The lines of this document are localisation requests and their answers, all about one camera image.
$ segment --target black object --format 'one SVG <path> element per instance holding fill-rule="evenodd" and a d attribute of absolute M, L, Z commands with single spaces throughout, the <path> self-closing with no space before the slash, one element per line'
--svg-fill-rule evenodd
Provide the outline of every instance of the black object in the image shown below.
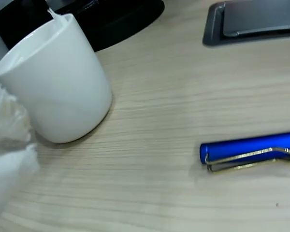
<path fill-rule="evenodd" d="M 14 0 L 0 11 L 0 36 L 11 49 L 58 14 L 75 16 L 95 51 L 134 35 L 164 10 L 162 0 Z"/>
<path fill-rule="evenodd" d="M 283 4 L 290 4 L 290 0 L 284 0 L 282 2 Z M 235 44 L 266 39 L 290 37 L 290 28 L 277 30 L 269 29 L 264 31 L 240 34 L 238 36 L 226 36 L 223 33 L 225 5 L 226 2 L 223 1 L 210 6 L 208 10 L 207 21 L 203 35 L 204 45 L 219 46 L 224 44 L 233 44 L 233 43 Z"/>

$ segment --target plastic bag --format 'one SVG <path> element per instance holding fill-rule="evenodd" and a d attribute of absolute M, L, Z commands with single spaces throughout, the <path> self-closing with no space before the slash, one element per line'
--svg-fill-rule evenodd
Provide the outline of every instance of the plastic bag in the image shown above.
<path fill-rule="evenodd" d="M 39 169 L 29 117 L 0 86 L 0 215 L 15 190 Z"/>

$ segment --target wood grain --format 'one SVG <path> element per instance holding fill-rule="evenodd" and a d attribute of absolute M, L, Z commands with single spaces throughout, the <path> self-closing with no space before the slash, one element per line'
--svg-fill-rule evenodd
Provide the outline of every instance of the wood grain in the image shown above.
<path fill-rule="evenodd" d="M 290 177 L 209 176 L 202 142 L 290 131 L 290 39 L 202 45 L 213 0 L 165 0 L 151 26 L 98 53 L 106 119 L 67 145 L 39 139 L 41 172 L 0 232 L 290 230 Z"/>

